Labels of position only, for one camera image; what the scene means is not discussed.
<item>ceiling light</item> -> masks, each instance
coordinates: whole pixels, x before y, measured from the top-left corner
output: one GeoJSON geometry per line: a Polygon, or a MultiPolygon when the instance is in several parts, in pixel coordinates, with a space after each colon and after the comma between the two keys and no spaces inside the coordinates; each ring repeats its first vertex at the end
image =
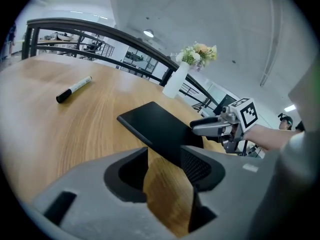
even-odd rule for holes
{"type": "Polygon", "coordinates": [[[145,31],[143,31],[143,33],[150,38],[154,37],[154,32],[151,29],[146,29],[145,31]]]}
{"type": "Polygon", "coordinates": [[[296,109],[296,106],[295,105],[291,105],[291,106],[288,106],[284,109],[285,112],[289,112],[289,111],[292,111],[292,110],[295,110],[296,109]]]}

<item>wooden table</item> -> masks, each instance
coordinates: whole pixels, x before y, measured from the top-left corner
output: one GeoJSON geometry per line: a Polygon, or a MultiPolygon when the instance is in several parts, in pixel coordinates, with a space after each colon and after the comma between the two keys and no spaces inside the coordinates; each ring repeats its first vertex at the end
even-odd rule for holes
{"type": "MultiPolygon", "coordinates": [[[[201,118],[163,87],[83,59],[42,54],[0,73],[1,163],[16,195],[25,202],[70,168],[146,145],[116,118],[154,101],[186,125],[201,118]],[[92,82],[63,104],[56,95],[79,80],[92,82]]],[[[224,152],[203,138],[204,147],[224,152]]],[[[188,233],[193,190],[184,172],[149,148],[144,192],[150,210],[176,236],[188,233]]]]}

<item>black tablet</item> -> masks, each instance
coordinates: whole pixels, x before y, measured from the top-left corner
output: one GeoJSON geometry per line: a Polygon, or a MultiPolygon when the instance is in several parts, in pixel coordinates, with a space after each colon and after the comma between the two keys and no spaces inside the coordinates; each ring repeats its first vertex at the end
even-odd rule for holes
{"type": "Polygon", "coordinates": [[[201,136],[193,134],[189,126],[153,101],[119,115],[117,120],[139,140],[179,167],[181,145],[204,147],[201,136]]]}

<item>metal railing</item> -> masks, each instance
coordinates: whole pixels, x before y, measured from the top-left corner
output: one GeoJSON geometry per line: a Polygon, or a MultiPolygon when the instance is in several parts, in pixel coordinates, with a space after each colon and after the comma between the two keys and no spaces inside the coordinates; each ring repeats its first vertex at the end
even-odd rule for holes
{"type": "MultiPolygon", "coordinates": [[[[154,79],[158,81],[159,84],[163,87],[167,84],[172,73],[179,68],[179,66],[174,61],[172,61],[169,57],[163,55],[161,52],[157,51],[150,45],[140,41],[139,39],[135,38],[132,35],[129,35],[123,31],[120,31],[118,29],[115,29],[113,27],[109,27],[103,24],[82,20],[82,19],[75,19],[75,18],[39,18],[39,19],[29,20],[27,22],[25,39],[22,47],[22,59],[24,60],[29,56],[30,57],[35,56],[37,54],[37,50],[57,51],[57,52],[61,52],[59,53],[60,55],[74,54],[74,55],[81,55],[83,57],[106,61],[115,65],[121,66],[123,68],[126,68],[129,71],[136,72],[137,74],[141,74],[142,76],[146,76],[148,78],[154,79]],[[59,43],[66,44],[66,42],[59,42],[59,41],[50,42],[50,43],[38,43],[40,29],[53,30],[57,32],[64,32],[64,33],[78,35],[79,39],[78,39],[78,42],[68,42],[68,44],[75,44],[74,48],[52,46],[53,44],[59,44],[59,43]],[[108,47],[106,49],[105,56],[102,56],[104,54],[105,46],[107,46],[108,44],[103,40],[95,38],[84,32],[94,33],[104,37],[108,37],[113,40],[119,41],[123,44],[126,44],[130,47],[133,47],[141,51],[142,53],[150,56],[151,58],[155,59],[156,61],[162,63],[163,65],[168,67],[168,69],[164,73],[163,77],[160,79],[145,70],[141,70],[139,68],[130,66],[126,63],[110,58],[114,48],[112,49],[108,47]],[[84,43],[81,43],[82,37],[89,38],[104,44],[101,54],[96,54],[91,50],[87,50],[87,51],[80,50],[80,45],[84,44],[84,43]]],[[[186,91],[181,89],[180,90],[181,93],[183,93],[186,96],[189,96],[190,98],[196,100],[197,102],[203,104],[204,106],[208,106],[210,102],[213,102],[214,104],[218,105],[215,99],[191,75],[188,74],[186,77],[186,80],[190,84],[192,84],[196,89],[198,89],[204,96],[206,96],[209,102],[204,103],[198,100],[197,98],[194,98],[191,95],[192,94],[191,89],[193,91],[195,91],[195,89],[191,87],[189,90],[186,90],[186,91]]]]}

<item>white vase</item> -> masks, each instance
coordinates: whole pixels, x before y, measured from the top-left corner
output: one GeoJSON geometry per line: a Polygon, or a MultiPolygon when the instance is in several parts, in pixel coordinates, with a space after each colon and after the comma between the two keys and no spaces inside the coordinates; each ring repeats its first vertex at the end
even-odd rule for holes
{"type": "Polygon", "coordinates": [[[187,77],[189,69],[190,65],[182,61],[177,71],[171,76],[169,81],[166,83],[162,93],[171,99],[176,97],[182,84],[184,83],[184,80],[187,77]]]}

